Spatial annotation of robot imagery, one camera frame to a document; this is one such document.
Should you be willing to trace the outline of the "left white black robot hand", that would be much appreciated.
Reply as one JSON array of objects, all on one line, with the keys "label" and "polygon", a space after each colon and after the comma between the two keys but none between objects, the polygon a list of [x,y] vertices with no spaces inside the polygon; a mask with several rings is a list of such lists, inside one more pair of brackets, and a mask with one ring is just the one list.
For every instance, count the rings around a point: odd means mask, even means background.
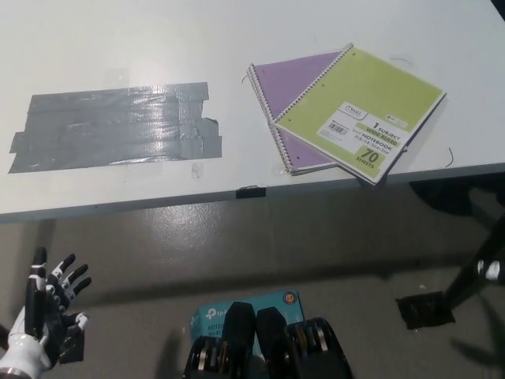
[{"label": "left white black robot hand", "polygon": [[88,265],[66,271],[76,260],[71,253],[50,271],[47,249],[35,251],[24,293],[24,305],[7,336],[1,358],[2,378],[41,378],[56,365],[84,360],[89,317],[70,313],[76,297],[91,283]]}]

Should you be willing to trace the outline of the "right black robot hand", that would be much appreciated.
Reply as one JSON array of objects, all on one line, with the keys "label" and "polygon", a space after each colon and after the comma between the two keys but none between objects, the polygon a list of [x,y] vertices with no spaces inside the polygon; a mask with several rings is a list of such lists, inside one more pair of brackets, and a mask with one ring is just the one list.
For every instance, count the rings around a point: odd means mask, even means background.
[{"label": "right black robot hand", "polygon": [[481,259],[477,262],[477,275],[490,282],[504,284],[504,260]]}]

